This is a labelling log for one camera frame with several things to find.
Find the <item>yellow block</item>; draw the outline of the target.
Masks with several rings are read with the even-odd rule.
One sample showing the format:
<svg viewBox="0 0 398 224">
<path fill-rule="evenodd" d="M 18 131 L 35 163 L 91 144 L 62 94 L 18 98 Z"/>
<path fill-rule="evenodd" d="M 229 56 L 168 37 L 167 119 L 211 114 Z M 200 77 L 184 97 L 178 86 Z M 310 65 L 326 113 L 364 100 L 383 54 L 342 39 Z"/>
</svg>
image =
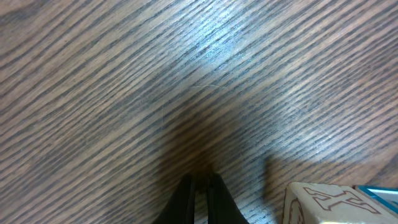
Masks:
<svg viewBox="0 0 398 224">
<path fill-rule="evenodd" d="M 349 186 L 291 182 L 285 190 L 282 223 L 396 224 L 397 217 Z"/>
</svg>

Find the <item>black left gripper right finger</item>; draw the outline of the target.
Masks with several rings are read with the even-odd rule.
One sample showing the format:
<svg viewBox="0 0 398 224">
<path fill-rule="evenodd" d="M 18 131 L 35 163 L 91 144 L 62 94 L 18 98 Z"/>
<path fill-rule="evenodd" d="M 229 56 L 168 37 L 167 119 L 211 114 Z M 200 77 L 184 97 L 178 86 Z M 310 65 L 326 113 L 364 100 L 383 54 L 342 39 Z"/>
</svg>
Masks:
<svg viewBox="0 0 398 224">
<path fill-rule="evenodd" d="M 217 173 L 208 179 L 206 199 L 209 224 L 248 224 Z"/>
</svg>

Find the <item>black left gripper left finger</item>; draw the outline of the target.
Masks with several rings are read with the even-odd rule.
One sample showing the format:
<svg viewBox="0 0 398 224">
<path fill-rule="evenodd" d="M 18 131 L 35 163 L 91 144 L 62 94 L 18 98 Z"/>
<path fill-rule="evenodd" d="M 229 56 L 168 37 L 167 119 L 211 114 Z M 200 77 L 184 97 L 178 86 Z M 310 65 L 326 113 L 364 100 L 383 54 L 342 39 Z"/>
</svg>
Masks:
<svg viewBox="0 0 398 224">
<path fill-rule="evenodd" d="M 152 224 L 192 224 L 195 213 L 195 181 L 186 174 Z"/>
</svg>

